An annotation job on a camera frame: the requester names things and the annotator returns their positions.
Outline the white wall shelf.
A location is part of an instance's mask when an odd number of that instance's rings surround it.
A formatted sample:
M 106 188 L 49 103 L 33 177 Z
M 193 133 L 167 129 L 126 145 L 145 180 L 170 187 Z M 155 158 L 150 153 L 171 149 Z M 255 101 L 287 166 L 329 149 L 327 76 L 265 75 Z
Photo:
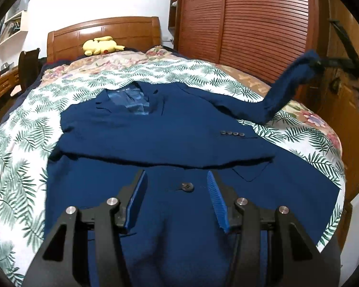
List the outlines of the white wall shelf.
M 0 45 L 13 35 L 25 31 L 22 19 L 28 10 L 30 0 L 16 0 L 0 21 Z

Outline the wooden headboard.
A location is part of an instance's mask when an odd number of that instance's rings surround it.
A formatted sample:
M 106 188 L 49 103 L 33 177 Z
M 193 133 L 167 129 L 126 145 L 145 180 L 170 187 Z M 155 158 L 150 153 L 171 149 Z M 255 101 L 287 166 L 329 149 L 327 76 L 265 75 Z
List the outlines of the wooden headboard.
M 95 19 L 48 33 L 47 62 L 73 60 L 84 54 L 83 44 L 111 36 L 119 45 L 145 52 L 161 44 L 158 17 L 128 16 Z

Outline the palm leaf print bedsheet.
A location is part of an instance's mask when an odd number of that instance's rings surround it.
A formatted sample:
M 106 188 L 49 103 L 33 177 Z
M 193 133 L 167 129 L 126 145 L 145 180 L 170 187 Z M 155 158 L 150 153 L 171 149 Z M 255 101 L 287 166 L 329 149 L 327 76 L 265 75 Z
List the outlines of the palm leaf print bedsheet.
M 57 96 L 40 84 L 41 78 L 21 95 L 0 124 L 0 267 L 15 286 L 21 286 L 43 241 L 46 166 L 62 133 L 61 112 L 80 103 L 68 96 Z M 322 155 L 301 158 L 339 189 L 317 244 L 318 249 L 323 250 L 337 230 L 344 208 L 344 165 L 342 158 L 332 161 Z

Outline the dark wooden chair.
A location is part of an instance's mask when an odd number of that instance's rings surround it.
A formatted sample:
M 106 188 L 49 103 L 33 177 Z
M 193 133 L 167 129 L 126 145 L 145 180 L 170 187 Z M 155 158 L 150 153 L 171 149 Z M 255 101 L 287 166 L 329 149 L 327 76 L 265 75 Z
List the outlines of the dark wooden chair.
M 20 53 L 18 59 L 18 80 L 19 84 L 12 90 L 10 96 L 17 97 L 25 92 L 37 79 L 39 70 L 40 48 Z

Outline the navy blue suit jacket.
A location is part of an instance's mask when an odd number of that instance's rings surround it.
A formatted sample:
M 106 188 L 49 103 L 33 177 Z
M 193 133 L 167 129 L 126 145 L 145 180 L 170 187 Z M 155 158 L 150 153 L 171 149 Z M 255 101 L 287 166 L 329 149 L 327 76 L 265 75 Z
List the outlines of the navy blue suit jacket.
M 258 206 L 289 206 L 319 241 L 338 187 L 252 128 L 313 77 L 315 60 L 314 52 L 299 57 L 256 103 L 181 82 L 133 82 L 69 106 L 47 166 L 45 233 L 68 206 L 98 206 L 144 169 L 141 212 L 122 241 L 134 285 L 220 286 L 233 237 L 218 225 L 208 191 L 207 174 L 216 170 Z

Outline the wooden desk cabinet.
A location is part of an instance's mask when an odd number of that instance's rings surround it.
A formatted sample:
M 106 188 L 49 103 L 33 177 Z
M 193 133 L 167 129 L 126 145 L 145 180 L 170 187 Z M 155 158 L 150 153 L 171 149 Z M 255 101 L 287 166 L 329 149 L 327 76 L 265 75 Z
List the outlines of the wooden desk cabinet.
M 0 97 L 5 95 L 8 91 L 12 91 L 18 84 L 18 67 L 14 67 L 12 70 L 0 76 Z

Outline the yellow plush toy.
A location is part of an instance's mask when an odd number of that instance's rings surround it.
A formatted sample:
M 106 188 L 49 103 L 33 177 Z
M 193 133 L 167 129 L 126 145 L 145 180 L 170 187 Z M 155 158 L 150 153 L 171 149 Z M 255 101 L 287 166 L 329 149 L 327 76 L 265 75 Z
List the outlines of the yellow plush toy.
M 84 55 L 102 55 L 124 50 L 125 46 L 118 45 L 111 36 L 89 39 L 83 44 Z

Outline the wooden louvered wardrobe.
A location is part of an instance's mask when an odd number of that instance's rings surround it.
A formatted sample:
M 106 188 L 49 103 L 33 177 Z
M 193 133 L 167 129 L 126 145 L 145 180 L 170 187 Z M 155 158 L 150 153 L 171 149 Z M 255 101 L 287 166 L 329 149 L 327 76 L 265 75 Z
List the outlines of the wooden louvered wardrobe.
M 308 50 L 327 50 L 327 0 L 176 0 L 174 47 L 269 83 Z

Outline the wooden door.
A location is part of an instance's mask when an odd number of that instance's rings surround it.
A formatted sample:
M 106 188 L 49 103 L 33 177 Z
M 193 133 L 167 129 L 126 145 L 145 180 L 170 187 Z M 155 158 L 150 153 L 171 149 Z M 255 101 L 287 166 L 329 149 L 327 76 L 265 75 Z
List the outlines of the wooden door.
M 341 22 L 359 55 L 358 22 L 340 0 L 328 0 L 328 5 L 329 18 Z M 339 247 L 343 248 L 354 215 L 350 201 L 359 194 L 359 110 L 348 77 L 342 71 L 328 69 L 321 92 L 322 106 L 318 114 L 334 129 L 342 145 L 346 190 L 337 237 Z

